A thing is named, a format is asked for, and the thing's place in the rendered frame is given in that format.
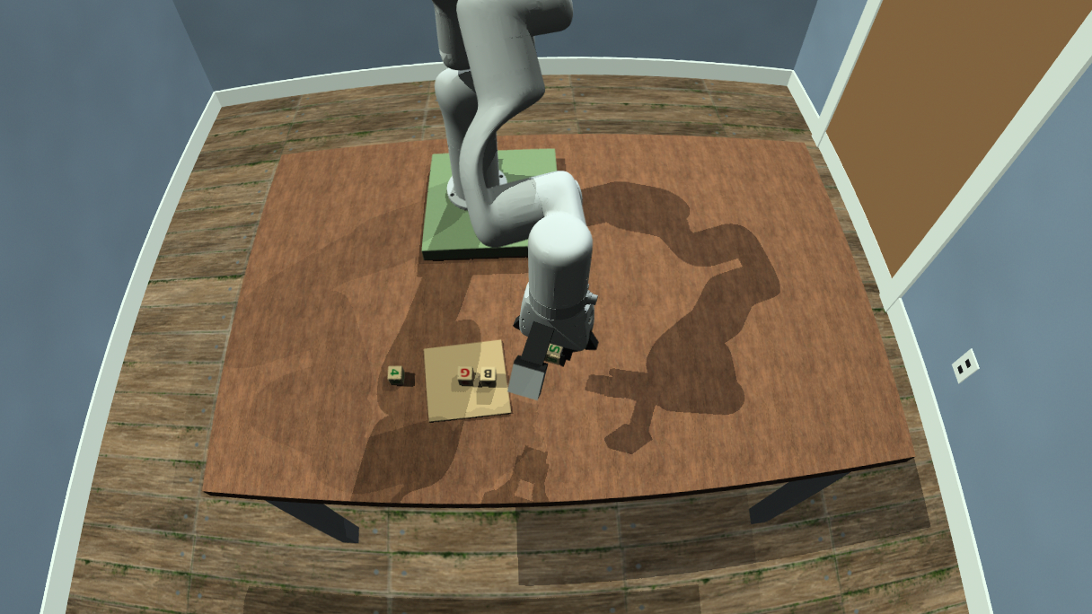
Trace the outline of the beige flat mat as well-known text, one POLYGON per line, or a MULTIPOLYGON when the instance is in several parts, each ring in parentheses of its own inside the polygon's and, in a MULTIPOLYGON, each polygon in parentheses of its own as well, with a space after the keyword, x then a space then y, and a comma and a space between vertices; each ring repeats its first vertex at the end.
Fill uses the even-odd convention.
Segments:
POLYGON ((424 349, 429 422, 511 414, 501 340, 424 349), (458 366, 473 366, 474 383, 458 383, 458 366), (480 367, 497 368, 497 386, 480 386, 480 367))

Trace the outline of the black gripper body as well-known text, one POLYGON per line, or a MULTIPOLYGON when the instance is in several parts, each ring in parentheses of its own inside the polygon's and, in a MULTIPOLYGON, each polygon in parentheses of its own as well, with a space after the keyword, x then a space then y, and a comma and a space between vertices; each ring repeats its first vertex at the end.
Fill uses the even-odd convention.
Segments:
POLYGON ((523 294, 523 302, 520 311, 519 328, 521 332, 529 336, 533 321, 554 328, 550 344, 565 349, 586 349, 587 333, 594 327, 594 305, 585 305, 582 311, 566 320, 550 320, 533 309, 529 299, 529 284, 523 294), (544 320, 545 319, 545 320, 544 320), (587 323, 590 322, 591 323, 587 323), (590 328, 592 327, 592 328, 590 328))

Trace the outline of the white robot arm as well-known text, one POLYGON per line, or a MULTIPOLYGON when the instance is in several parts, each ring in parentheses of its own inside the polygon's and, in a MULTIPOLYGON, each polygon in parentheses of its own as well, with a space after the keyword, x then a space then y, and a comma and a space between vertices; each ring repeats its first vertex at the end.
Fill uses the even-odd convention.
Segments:
MULTIPOLYGON (((434 0, 434 8, 448 66, 435 81, 452 168, 448 197, 467 210, 484 245, 529 240, 533 309, 569 319, 598 297, 587 291, 593 238, 580 186, 569 172, 507 184, 505 172, 498 177, 496 132, 544 96, 534 36, 569 27, 572 0, 434 0)), ((507 392, 541 397, 551 334, 554 328, 533 321, 507 392)))

